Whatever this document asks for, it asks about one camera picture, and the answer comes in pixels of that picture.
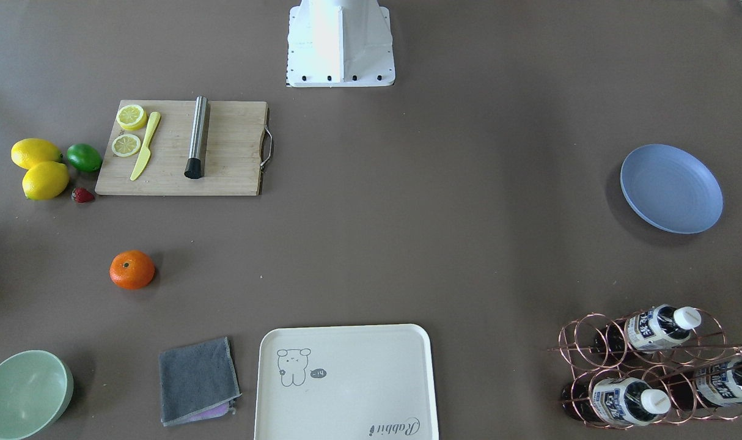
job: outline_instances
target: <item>plate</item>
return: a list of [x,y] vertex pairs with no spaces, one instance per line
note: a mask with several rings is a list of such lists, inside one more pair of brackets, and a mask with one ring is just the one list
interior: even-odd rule
[[670,145],[643,145],[620,168],[620,187],[643,220],[670,233],[706,231],[721,217],[724,199],[711,171]]
[[439,438],[430,340],[414,324],[274,329],[255,440]]

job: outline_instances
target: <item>white tray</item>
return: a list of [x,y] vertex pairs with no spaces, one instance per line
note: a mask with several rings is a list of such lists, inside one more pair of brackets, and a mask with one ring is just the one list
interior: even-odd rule
[[395,324],[266,334],[254,439],[355,438],[439,438],[424,329]]

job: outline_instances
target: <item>white bottle cap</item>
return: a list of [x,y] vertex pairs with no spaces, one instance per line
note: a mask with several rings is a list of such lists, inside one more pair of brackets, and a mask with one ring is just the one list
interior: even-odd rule
[[670,410],[670,397],[662,390],[645,390],[640,395],[642,409],[652,414],[666,414]]
[[682,329],[693,329],[703,322],[700,312],[694,307],[681,307],[673,313],[675,323]]

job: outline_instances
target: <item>knife handle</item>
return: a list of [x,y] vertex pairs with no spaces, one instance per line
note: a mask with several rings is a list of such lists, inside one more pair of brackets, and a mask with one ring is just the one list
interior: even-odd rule
[[153,137],[153,132],[156,131],[161,118],[162,115],[158,111],[152,111],[151,114],[148,115],[148,125],[145,126],[145,136],[142,138],[141,148],[148,148],[148,145],[151,143],[151,138]]

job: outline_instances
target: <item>bottle label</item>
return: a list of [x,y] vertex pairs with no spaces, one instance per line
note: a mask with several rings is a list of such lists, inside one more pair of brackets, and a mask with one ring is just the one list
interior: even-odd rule
[[686,339],[673,339],[659,325],[659,310],[667,304],[634,315],[626,322],[626,337],[631,346],[642,351],[656,351],[680,345]]
[[592,406],[597,415],[610,426],[628,428],[632,425],[647,425],[649,422],[637,420],[631,415],[624,399],[626,387],[639,379],[603,379],[594,384],[591,393]]
[[732,367],[739,361],[740,359],[732,359],[729,362],[700,368],[695,379],[700,394],[718,406],[742,403],[742,389],[732,376]]

